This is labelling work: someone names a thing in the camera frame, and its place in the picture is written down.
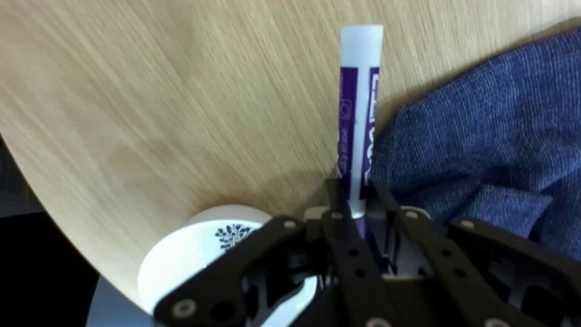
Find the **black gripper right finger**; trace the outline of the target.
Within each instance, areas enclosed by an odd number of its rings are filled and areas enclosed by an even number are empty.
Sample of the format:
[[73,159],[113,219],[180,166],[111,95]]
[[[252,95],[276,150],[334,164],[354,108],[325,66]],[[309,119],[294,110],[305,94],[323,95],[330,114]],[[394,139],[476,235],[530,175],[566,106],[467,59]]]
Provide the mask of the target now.
[[376,184],[387,281],[412,327],[581,327],[581,264],[476,217],[441,228]]

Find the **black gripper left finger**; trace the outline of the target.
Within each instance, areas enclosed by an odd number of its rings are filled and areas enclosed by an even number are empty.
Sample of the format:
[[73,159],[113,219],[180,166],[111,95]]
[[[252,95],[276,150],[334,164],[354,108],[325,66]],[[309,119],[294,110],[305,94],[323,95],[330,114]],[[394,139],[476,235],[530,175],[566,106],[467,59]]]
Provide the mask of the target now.
[[323,327],[338,321],[325,283],[321,223],[274,217],[154,304],[158,327]]

